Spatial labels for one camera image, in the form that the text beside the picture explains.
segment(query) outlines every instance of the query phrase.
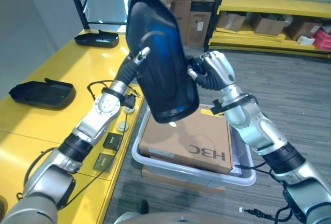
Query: small black box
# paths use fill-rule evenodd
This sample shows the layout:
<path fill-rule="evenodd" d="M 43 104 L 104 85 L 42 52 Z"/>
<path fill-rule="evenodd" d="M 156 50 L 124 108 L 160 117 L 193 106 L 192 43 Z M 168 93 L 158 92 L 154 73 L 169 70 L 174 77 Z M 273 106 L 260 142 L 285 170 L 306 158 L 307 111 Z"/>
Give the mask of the small black box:
<path fill-rule="evenodd" d="M 122 135 L 119 135 L 117 133 L 109 132 L 107 134 L 107 137 L 103 143 L 103 147 L 106 149 L 111 149 L 117 151 L 119 148 L 119 145 L 122 141 Z"/>
<path fill-rule="evenodd" d="M 100 153 L 98 158 L 97 158 L 97 161 L 95 161 L 95 164 L 93 166 L 93 170 L 102 171 L 103 169 L 108 167 L 105 170 L 105 172 L 110 172 L 110 168 L 111 168 L 110 165 L 113 162 L 113 159 L 114 159 L 114 155 Z"/>

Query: black cable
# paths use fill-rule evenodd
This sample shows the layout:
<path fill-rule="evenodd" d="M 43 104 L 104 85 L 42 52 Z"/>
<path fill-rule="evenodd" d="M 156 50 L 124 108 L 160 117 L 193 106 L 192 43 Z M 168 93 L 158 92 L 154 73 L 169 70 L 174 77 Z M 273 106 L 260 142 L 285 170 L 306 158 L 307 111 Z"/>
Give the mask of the black cable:
<path fill-rule="evenodd" d="M 240 169 L 244 169 L 244 170 L 256 170 L 256 171 L 259 171 L 259 172 L 262 172 L 262 173 L 265 173 L 265 174 L 269 174 L 269 172 L 267 171 L 262 171 L 262 170 L 259 170 L 258 168 L 259 167 L 262 167 L 264 166 L 265 164 L 267 164 L 266 162 L 263 162 L 257 166 L 253 166 L 253 167 L 249 167 L 249 166 L 241 166 L 241 165 L 235 165 L 237 168 L 240 168 Z"/>
<path fill-rule="evenodd" d="M 270 177 L 271 177 L 272 179 L 274 179 L 276 182 L 280 183 L 280 181 L 277 180 L 276 177 L 273 175 L 273 173 L 272 173 L 273 170 L 272 170 L 272 169 L 270 169 L 269 172 L 262 171 L 262 170 L 259 170 L 259 169 L 258 169 L 259 167 L 262 167 L 262 166 L 264 166 L 265 164 L 267 164 L 267 163 L 266 163 L 266 162 L 263 162 L 263 163 L 261 163 L 261 164 L 259 164 L 259 165 L 257 165 L 257 166 L 253 166 L 253 167 L 249 167 L 249 166 L 240 166 L 240 165 L 235 165 L 235 166 L 238 167 L 238 168 L 244 169 L 244 170 L 256 170 L 256 171 L 259 171 L 259 172 L 262 172 L 262 173 L 268 174 L 268 175 L 270 175 Z M 244 212 L 247 212 L 247 213 L 249 213 L 249 214 L 251 214 L 251 215 L 255 215 L 255 216 L 259 217 L 259 218 L 263 218 L 263 219 L 267 219 L 267 220 L 273 220 L 273 221 L 275 222 L 274 224 L 278 224 L 278 222 L 286 222 L 286 221 L 288 221 L 288 220 L 290 220 L 290 219 L 292 218 L 292 215 L 293 215 L 292 210 L 290 211 L 289 215 L 288 215 L 286 218 L 284 218 L 284 219 L 279 219 L 279 218 L 278 218 L 278 217 L 279 217 L 279 214 L 280 214 L 282 211 L 287 210 L 287 209 L 289 209 L 289 208 L 290 208 L 289 205 L 287 205 L 286 207 L 280 208 L 280 209 L 276 212 L 275 217 L 272 217 L 272 215 L 268 215 L 268 214 L 266 214 L 266 213 L 264 213 L 264 212 L 262 212 L 262 211 L 260 211 L 260 210 L 258 210 L 258 209 L 256 209 L 256 208 L 254 208 L 253 210 L 244 210 Z"/>
<path fill-rule="evenodd" d="M 283 208 L 280 208 L 277 212 L 276 212 L 276 215 L 275 215 L 275 223 L 274 224 L 278 224 L 278 222 L 286 222 L 286 221 L 288 221 L 288 220 L 290 220 L 291 218 L 292 218 L 292 215 L 293 215 L 293 212 L 292 212 L 292 210 L 290 210 L 290 213 L 289 213 L 289 215 L 286 217 L 286 218 L 284 218 L 284 219 L 279 219 L 278 217 L 279 217 L 279 214 L 282 212 L 282 211 L 284 211 L 284 210 L 288 210 L 290 208 L 290 206 L 286 206 L 286 207 L 283 207 Z"/>
<path fill-rule="evenodd" d="M 90 92 L 90 94 L 92 95 L 93 99 L 95 100 L 95 95 L 93 94 L 92 90 L 91 90 L 91 86 L 94 85 L 94 84 L 103 84 L 105 87 L 108 88 L 108 86 L 105 84 L 105 82 L 114 82 L 114 80 L 101 80 L 101 81 L 95 81 L 95 82 L 92 82 L 90 83 L 88 86 L 87 86 L 87 90 Z M 131 89 L 136 97 L 140 97 L 140 94 L 134 89 L 132 88 L 130 85 L 128 85 L 128 88 Z"/>
<path fill-rule="evenodd" d="M 24 176 L 24 180 L 23 180 L 23 188 L 24 188 L 24 185 L 26 184 L 26 182 L 28 181 L 29 179 L 29 176 L 30 176 L 30 173 L 32 171 L 32 169 L 34 168 L 34 166 L 39 162 L 39 160 L 47 153 L 49 153 L 50 151 L 54 150 L 56 147 L 52 147 L 52 148 L 49 148 L 47 149 L 46 151 L 42 151 L 41 154 L 31 163 L 31 165 L 29 166 L 29 168 L 27 168 L 27 171 L 25 173 L 25 176 Z M 18 201 L 20 201 L 22 198 L 23 198 L 23 193 L 21 192 L 18 192 L 16 194 L 16 198 Z"/>
<path fill-rule="evenodd" d="M 25 177 L 24 177 L 24 181 L 23 181 L 23 186 L 26 184 L 27 180 L 29 179 L 29 175 L 31 173 L 31 170 L 33 169 L 33 167 L 39 162 L 39 160 L 46 154 L 49 153 L 50 151 L 54 150 L 56 147 L 52 147 L 47 149 L 44 152 L 41 152 L 41 154 L 32 162 L 32 164 L 29 166 L 29 168 L 27 169 L 26 173 L 25 173 Z"/>
<path fill-rule="evenodd" d="M 125 122 L 124 122 L 124 129 L 122 131 L 121 142 L 122 142 L 123 137 L 124 137 L 125 127 L 126 127 L 126 124 L 127 124 L 127 120 L 128 120 L 128 114 L 126 113 L 126 115 L 125 115 Z M 69 202 L 67 202 L 64 206 L 62 206 L 61 207 L 61 210 L 64 209 L 65 207 L 67 207 L 71 202 L 73 202 L 73 200 L 76 199 L 80 195 L 80 193 L 82 193 L 88 186 L 90 186 L 97 178 L 99 178 L 102 175 L 102 173 L 105 172 L 109 168 L 109 166 L 111 166 L 112 163 L 113 163 L 113 161 L 110 161 L 108 163 L 108 165 L 105 168 L 103 168 L 102 171 L 95 178 L 93 178 L 80 191 L 78 191 L 78 193 Z"/>

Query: white paper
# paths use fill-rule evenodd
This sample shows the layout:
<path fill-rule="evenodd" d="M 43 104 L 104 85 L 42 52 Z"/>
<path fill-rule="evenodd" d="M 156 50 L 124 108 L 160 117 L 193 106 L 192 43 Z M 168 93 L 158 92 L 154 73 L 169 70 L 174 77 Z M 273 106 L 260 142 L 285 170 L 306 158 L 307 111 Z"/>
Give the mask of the white paper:
<path fill-rule="evenodd" d="M 316 33 L 317 32 L 317 30 L 320 28 L 320 26 L 317 26 L 317 25 L 315 25 L 311 30 L 310 30 L 310 32 L 311 33 Z"/>
<path fill-rule="evenodd" d="M 203 21 L 199 21 L 198 22 L 198 27 L 197 27 L 197 31 L 202 31 L 202 29 L 203 29 Z"/>

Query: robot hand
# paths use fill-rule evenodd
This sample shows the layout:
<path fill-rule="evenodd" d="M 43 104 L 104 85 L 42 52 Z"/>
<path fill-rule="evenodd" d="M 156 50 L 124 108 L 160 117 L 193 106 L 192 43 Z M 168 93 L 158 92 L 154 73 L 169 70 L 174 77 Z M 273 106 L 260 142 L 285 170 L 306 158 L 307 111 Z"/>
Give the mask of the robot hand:
<path fill-rule="evenodd" d="M 203 88 L 220 91 L 235 83 L 232 66 L 219 51 L 206 52 L 190 62 L 188 74 Z"/>

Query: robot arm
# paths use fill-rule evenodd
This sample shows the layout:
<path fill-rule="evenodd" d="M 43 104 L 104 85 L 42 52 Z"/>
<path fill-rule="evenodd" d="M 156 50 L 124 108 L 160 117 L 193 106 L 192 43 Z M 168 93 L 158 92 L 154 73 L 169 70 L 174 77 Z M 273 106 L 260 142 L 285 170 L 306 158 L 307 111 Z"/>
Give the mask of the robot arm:
<path fill-rule="evenodd" d="M 242 92 L 224 54 L 218 51 L 202 54 L 193 59 L 188 74 L 202 87 L 220 91 L 221 103 L 214 101 L 213 113 L 224 112 L 243 141 L 271 167 L 274 177 L 284 187 L 284 198 L 294 215 L 308 224 L 329 223 L 328 182 L 261 112 L 256 99 Z"/>
<path fill-rule="evenodd" d="M 75 186 L 72 174 L 79 171 L 84 158 L 117 117 L 121 104 L 126 104 L 127 86 L 149 52 L 146 47 L 134 59 L 125 59 L 110 87 L 102 90 L 92 109 L 26 182 L 24 198 L 8 212 L 3 224 L 57 223 L 57 211 L 66 205 Z"/>

